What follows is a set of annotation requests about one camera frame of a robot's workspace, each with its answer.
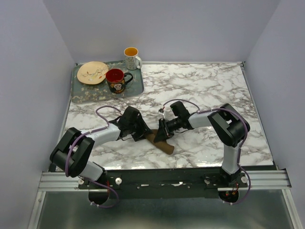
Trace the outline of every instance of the patterned tray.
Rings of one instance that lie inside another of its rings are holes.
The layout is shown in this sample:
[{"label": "patterned tray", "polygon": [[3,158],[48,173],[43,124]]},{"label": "patterned tray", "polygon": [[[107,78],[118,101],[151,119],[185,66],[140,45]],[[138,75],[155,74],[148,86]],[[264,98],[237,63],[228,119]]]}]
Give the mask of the patterned tray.
[{"label": "patterned tray", "polygon": [[124,98],[139,95],[144,91],[143,78],[140,69],[129,70],[126,68],[125,61],[105,62],[109,70],[113,68],[121,69],[124,73],[129,72],[133,75],[133,80],[126,85],[126,89],[121,94],[110,92],[106,80],[97,85],[87,85],[77,79],[77,72],[83,65],[79,64],[72,70],[71,101],[76,104],[95,102],[107,99]]}]

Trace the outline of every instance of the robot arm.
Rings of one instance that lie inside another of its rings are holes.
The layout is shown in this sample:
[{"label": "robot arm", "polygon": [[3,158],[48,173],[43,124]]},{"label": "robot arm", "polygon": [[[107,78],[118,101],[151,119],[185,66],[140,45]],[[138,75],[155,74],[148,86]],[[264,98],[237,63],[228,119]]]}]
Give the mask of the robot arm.
[{"label": "robot arm", "polygon": [[[199,127],[213,126],[220,140],[224,143],[223,171],[228,175],[233,175],[239,171],[237,164],[238,148],[244,138],[245,131],[238,117],[226,111],[190,114],[180,101],[173,103],[170,107],[177,118],[169,121],[164,118],[159,120],[159,129],[155,142],[171,138],[174,132],[180,128],[192,130]],[[225,104],[221,108],[238,114],[229,104]],[[243,121],[249,131],[249,124],[244,119]]]},{"label": "robot arm", "polygon": [[[94,147],[122,139],[129,134],[132,135],[134,141],[139,141],[145,138],[145,134],[152,133],[144,122],[140,111],[131,106],[125,110],[122,116],[109,123],[107,129],[83,136],[77,142],[69,159],[69,176],[81,176],[94,181],[98,180],[105,170],[101,166],[88,161]],[[76,138],[84,132],[87,131],[79,131],[74,127],[68,129],[51,153],[50,161],[65,170],[68,151]]]}]

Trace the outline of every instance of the metal floor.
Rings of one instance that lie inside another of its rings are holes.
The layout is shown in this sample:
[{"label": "metal floor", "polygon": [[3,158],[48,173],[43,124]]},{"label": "metal floor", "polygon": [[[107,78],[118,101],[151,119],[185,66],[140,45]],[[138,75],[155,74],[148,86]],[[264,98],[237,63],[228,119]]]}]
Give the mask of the metal floor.
[{"label": "metal floor", "polygon": [[220,199],[129,199],[100,209],[90,206],[87,195],[47,193],[38,228],[293,229],[281,190],[253,190],[236,206]]}]

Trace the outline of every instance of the gray wall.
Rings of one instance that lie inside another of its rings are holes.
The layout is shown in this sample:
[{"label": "gray wall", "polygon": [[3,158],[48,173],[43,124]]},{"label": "gray wall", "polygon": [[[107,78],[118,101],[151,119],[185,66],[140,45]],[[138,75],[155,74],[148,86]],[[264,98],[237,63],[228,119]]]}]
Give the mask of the gray wall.
[{"label": "gray wall", "polygon": [[67,106],[73,60],[41,0],[0,4],[0,228],[24,229]]},{"label": "gray wall", "polygon": [[244,61],[279,0],[44,0],[76,62]]},{"label": "gray wall", "polygon": [[282,0],[246,62],[275,162],[305,225],[305,1]]}]

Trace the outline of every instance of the table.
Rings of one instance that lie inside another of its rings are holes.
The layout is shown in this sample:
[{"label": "table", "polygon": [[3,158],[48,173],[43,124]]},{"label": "table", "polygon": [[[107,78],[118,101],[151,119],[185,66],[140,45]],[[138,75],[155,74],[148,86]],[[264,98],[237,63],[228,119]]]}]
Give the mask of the table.
[{"label": "table", "polygon": [[[145,64],[142,68],[144,92],[135,97],[88,104],[71,103],[65,130],[94,129],[104,125],[95,110],[112,105],[122,111],[127,106],[139,109],[151,129],[158,128],[158,110],[170,99],[192,101],[202,109],[230,103],[250,124],[251,130],[242,148],[241,165],[272,165],[273,159],[255,111],[239,63]],[[190,112],[196,107],[185,104]],[[112,120],[119,114],[112,109],[100,113]],[[223,160],[223,144],[212,127],[175,134],[168,140],[175,146],[167,155],[147,140],[119,140],[93,149],[90,160],[105,169],[152,169],[182,167],[218,167]]]}]

